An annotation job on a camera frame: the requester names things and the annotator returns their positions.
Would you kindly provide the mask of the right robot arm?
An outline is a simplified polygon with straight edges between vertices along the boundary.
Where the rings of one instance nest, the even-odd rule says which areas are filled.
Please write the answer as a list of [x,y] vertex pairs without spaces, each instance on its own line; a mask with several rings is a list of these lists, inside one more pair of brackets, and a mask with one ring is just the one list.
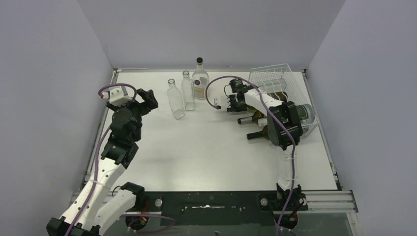
[[238,76],[231,76],[228,85],[231,93],[221,96],[216,107],[228,113],[261,113],[266,124],[259,135],[267,136],[274,146],[286,152],[277,185],[284,192],[293,192],[297,188],[295,148],[303,134],[298,106],[275,98]]

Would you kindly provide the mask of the clear square glass bottle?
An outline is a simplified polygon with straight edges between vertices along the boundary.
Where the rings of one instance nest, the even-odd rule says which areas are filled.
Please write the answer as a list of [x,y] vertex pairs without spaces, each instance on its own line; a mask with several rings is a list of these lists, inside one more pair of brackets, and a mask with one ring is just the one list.
[[175,119],[181,119],[185,116],[182,95],[180,90],[177,88],[175,80],[168,80],[167,97],[169,105],[172,111],[172,115]]

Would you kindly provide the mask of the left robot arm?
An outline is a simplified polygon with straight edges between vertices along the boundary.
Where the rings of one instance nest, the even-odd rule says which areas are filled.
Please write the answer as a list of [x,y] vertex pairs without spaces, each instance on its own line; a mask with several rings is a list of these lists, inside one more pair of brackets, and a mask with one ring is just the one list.
[[[111,124],[99,141],[104,148],[101,153],[95,153],[94,172],[76,200],[60,218],[51,218],[47,224],[50,236],[101,236],[127,210],[142,210],[146,206],[144,187],[131,182],[125,183],[112,200],[107,203],[104,200],[139,149],[142,117],[158,108],[154,92],[138,89],[130,97],[118,85],[99,94],[108,100],[106,106],[114,112]],[[142,102],[136,101],[137,95]]]

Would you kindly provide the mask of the dark green wine bottle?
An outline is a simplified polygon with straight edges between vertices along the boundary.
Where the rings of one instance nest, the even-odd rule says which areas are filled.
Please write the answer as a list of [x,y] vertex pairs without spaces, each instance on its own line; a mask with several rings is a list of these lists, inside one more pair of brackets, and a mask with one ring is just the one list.
[[274,92],[271,94],[271,97],[283,102],[288,102],[288,96],[286,92]]

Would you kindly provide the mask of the clear round bottle black cap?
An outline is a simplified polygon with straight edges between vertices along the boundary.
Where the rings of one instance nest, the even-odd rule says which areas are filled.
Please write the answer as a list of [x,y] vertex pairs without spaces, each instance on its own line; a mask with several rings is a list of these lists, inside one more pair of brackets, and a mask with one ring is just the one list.
[[209,75],[204,70],[203,59],[201,57],[196,59],[196,70],[192,74],[192,81],[195,98],[204,100],[206,95],[206,88],[209,83]]

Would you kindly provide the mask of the clear tall glass bottle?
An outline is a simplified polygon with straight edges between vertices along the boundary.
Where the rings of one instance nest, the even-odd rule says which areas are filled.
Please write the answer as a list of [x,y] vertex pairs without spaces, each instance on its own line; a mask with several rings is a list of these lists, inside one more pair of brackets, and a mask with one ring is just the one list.
[[196,107],[193,81],[190,78],[189,71],[182,72],[183,80],[181,82],[181,90],[184,108],[186,111],[194,111]]

